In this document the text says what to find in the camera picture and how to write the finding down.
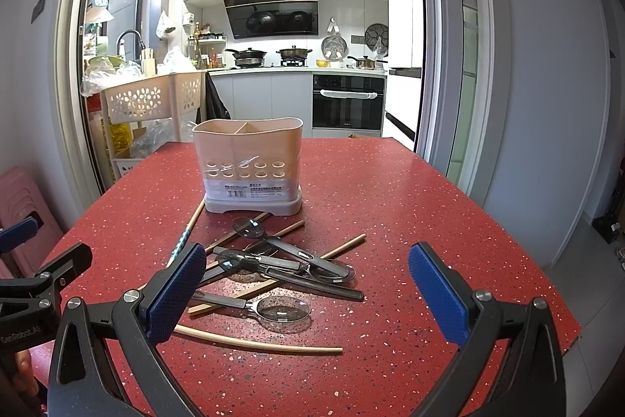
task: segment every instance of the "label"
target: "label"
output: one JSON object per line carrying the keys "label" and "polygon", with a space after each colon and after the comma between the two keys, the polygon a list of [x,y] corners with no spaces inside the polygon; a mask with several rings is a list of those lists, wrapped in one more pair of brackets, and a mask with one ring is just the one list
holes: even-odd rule
{"label": "label", "polygon": [[29,329],[26,329],[25,331],[13,333],[8,336],[0,336],[0,342],[2,342],[2,344],[6,344],[6,343],[13,342],[17,339],[24,339],[24,338],[27,338],[28,336],[32,336],[32,335],[40,334],[40,333],[41,333],[41,328],[35,325]]}
{"label": "label", "polygon": [[261,181],[233,181],[232,179],[204,179],[206,196],[211,200],[258,200],[274,202],[293,200],[298,186],[292,179],[263,179]]}

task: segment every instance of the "floor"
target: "floor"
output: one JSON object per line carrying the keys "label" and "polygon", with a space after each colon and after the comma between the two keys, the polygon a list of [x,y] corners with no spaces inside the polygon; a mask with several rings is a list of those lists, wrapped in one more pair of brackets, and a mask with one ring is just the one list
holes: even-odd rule
{"label": "floor", "polygon": [[560,259],[546,270],[583,327],[564,355],[568,417],[583,412],[625,346],[625,270],[615,255],[624,245],[625,236],[607,244],[581,219]]}

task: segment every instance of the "kitchen counter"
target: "kitchen counter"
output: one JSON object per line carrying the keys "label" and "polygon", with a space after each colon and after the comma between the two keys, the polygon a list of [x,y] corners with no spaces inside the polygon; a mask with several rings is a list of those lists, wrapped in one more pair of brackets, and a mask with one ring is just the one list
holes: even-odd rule
{"label": "kitchen counter", "polygon": [[[421,298],[407,269],[408,249],[429,242],[445,264],[474,288],[500,300],[548,301],[562,350],[580,331],[547,277],[514,240],[441,174],[392,139],[304,139],[300,184],[302,211],[265,221],[270,233],[305,219],[286,239],[326,252],[366,233],[364,244],[341,256],[355,267],[364,303],[296,294],[313,309],[312,326],[277,335],[253,319],[214,313],[181,322],[237,338],[299,345],[342,346],[342,356],[282,356],[237,351],[172,337],[158,351],[191,399],[208,415],[355,415],[405,417],[440,377],[455,352]],[[88,303],[120,298],[163,267],[204,194],[195,147],[168,143],[107,191],[55,247],[74,242],[93,249],[93,265],[64,292]],[[209,244],[230,231],[240,214],[204,212],[191,240]],[[246,240],[234,245],[244,247]],[[222,280],[211,291],[230,294],[245,285]],[[276,292],[289,292],[276,289]],[[121,350],[112,355],[130,399],[147,403]],[[35,349],[37,373],[47,372],[50,345]],[[490,388],[502,357],[473,394],[473,410]]]}
{"label": "kitchen counter", "polygon": [[354,75],[357,77],[385,77],[386,71],[379,70],[357,70],[353,68],[319,68],[318,66],[266,66],[262,68],[248,68],[235,70],[204,70],[208,71],[212,77],[221,77],[223,75],[247,75],[248,73],[282,73],[282,72],[299,72],[314,73],[315,75]]}

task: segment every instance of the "oven handle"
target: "oven handle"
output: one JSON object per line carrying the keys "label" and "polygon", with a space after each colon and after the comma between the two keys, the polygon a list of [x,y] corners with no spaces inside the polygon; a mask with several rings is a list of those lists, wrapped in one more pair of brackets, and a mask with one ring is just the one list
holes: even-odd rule
{"label": "oven handle", "polygon": [[338,99],[375,99],[377,98],[377,92],[356,92],[356,91],[342,91],[342,90],[326,90],[321,89],[321,95],[326,98],[338,98]]}

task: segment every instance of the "chopstick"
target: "chopstick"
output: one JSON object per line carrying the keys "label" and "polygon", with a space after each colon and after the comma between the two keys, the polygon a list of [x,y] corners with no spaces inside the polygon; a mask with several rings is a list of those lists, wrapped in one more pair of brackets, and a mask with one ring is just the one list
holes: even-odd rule
{"label": "chopstick", "polygon": [[341,355],[343,348],[340,347],[324,347],[324,346],[295,346],[290,344],[274,344],[263,343],[258,341],[248,341],[247,339],[232,338],[230,336],[221,336],[205,331],[198,331],[184,325],[177,325],[174,329],[175,333],[190,338],[202,339],[213,343],[232,346],[234,348],[247,348],[252,350],[271,351],[286,355]]}
{"label": "chopstick", "polygon": [[[258,216],[256,216],[254,218],[255,221],[261,222],[261,221],[265,221],[268,217],[270,217],[271,214],[269,212],[263,212],[262,214],[259,214]],[[204,248],[204,251],[207,255],[210,255],[213,250],[217,247],[220,246],[222,244],[225,244],[226,242],[230,242],[233,239],[237,238],[238,233],[235,232],[234,230],[232,232],[230,232],[229,234],[223,236],[221,239],[218,239],[217,241],[215,241],[212,244],[209,244],[208,246],[206,246]]]}
{"label": "chopstick", "polygon": [[[298,228],[301,228],[302,226],[304,226],[305,221],[303,219],[301,219],[300,221],[297,221],[295,223],[293,223],[290,226],[287,226],[286,228],[280,230],[279,232],[276,232],[275,234],[272,234],[273,237],[284,237],[287,234],[290,234],[291,232],[297,230]],[[215,267],[217,267],[220,263],[219,262],[211,262],[206,266],[206,270],[210,270],[213,269]]]}
{"label": "chopstick", "polygon": [[[351,241],[348,241],[345,244],[340,245],[339,247],[333,249],[332,251],[327,252],[325,255],[321,255],[321,258],[325,260],[335,258],[339,256],[340,254],[342,254],[343,252],[347,251],[348,249],[363,242],[366,237],[367,237],[367,234],[360,234],[359,236],[351,239]],[[240,299],[250,299],[252,297],[256,297],[257,295],[264,294],[265,292],[268,292],[269,290],[273,290],[274,288],[277,288],[280,285],[282,285],[282,282],[276,281],[275,279],[268,279],[264,283],[260,283],[260,285],[255,285],[252,288],[248,288],[244,291],[238,292],[237,294],[232,295],[232,297],[236,297]],[[193,306],[192,308],[189,308],[187,312],[189,313],[189,316],[191,318],[199,318],[201,316],[204,316],[205,314],[212,313],[213,311],[218,310],[219,308],[221,308],[221,306],[217,306],[214,304],[200,304],[199,306]]]}
{"label": "chopstick", "polygon": [[187,223],[186,228],[184,229],[184,231],[182,232],[182,235],[180,236],[180,239],[178,239],[178,243],[176,244],[176,247],[171,252],[170,259],[167,262],[166,267],[171,266],[171,264],[174,262],[174,260],[178,256],[178,253],[180,253],[182,249],[184,248],[184,245],[189,240],[191,231],[193,230],[195,223],[198,222],[199,215],[202,214],[202,211],[204,211],[204,199],[203,198],[202,198],[202,201],[199,203],[198,208],[196,209],[196,212],[193,213],[193,216],[191,216],[191,219]]}

